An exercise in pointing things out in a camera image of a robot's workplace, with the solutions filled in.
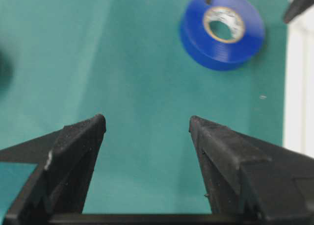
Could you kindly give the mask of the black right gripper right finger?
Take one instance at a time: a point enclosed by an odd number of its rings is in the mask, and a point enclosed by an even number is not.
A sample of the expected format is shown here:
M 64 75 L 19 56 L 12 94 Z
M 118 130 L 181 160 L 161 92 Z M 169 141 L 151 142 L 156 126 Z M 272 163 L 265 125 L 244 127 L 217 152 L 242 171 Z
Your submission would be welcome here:
M 189 133 L 214 214 L 261 225 L 313 224 L 313 158 L 198 116 Z

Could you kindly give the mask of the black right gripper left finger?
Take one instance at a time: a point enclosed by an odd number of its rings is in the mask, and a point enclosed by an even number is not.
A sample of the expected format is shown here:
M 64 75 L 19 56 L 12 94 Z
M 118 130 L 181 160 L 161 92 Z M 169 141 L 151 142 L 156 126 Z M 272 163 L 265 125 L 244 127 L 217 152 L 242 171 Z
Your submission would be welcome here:
M 0 151 L 0 222 L 45 225 L 81 213 L 106 132 L 97 114 Z

